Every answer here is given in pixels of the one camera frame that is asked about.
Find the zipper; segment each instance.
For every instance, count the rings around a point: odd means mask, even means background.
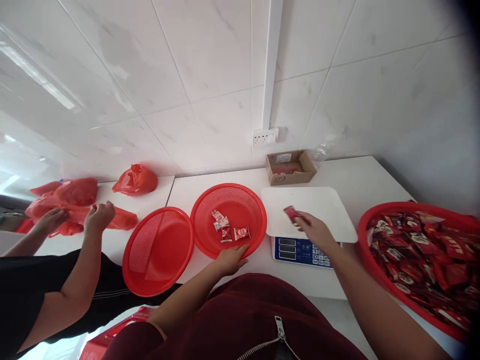
[[[242,356],[240,356],[237,360],[245,360],[250,355],[252,355],[253,353],[256,353],[258,350],[263,349],[263,348],[267,347],[268,345],[275,344],[279,341],[285,343],[285,345],[290,349],[293,356],[295,356],[298,360],[300,360],[300,358],[292,350],[289,343],[287,342],[287,336],[285,335],[284,323],[282,322],[282,318],[280,316],[277,316],[277,315],[274,318],[275,318],[275,323],[276,323],[276,329],[278,331],[277,338],[274,339],[274,340],[262,342],[262,343],[258,344],[257,346],[252,347],[250,350],[246,351]]]

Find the zipper pull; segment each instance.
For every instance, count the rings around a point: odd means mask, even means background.
[[[284,324],[282,323],[282,318],[280,316],[275,316],[276,328],[278,330],[278,337],[285,341],[287,337],[285,336]]]

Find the person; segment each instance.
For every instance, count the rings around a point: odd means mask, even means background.
[[[296,218],[330,258],[353,313],[379,359],[449,359],[449,355],[383,290],[321,220]],[[217,287],[248,260],[247,245],[218,258],[173,293],[147,322],[126,326],[104,360],[122,359],[365,359],[288,283],[248,273]]]
[[[122,267],[102,253],[102,234],[115,216],[111,202],[93,205],[80,250],[63,256],[34,256],[47,236],[67,220],[61,208],[0,257],[0,359],[18,359],[36,344],[92,332],[143,304],[158,305],[179,285],[152,298],[134,295]]]

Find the white pipe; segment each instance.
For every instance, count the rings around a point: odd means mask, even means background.
[[[266,41],[265,85],[263,87],[263,111],[261,117],[261,129],[263,131],[270,128],[270,113],[272,111],[272,96],[274,94],[283,5],[284,0],[270,0]]]

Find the maroon jacket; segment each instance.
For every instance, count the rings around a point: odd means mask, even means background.
[[[149,323],[128,325],[103,359],[237,359],[278,337],[275,316],[281,317],[286,342],[302,360],[366,359],[297,289],[276,277],[254,273],[213,290],[201,309],[165,341]],[[248,360],[275,359],[279,346],[287,349],[276,342]]]

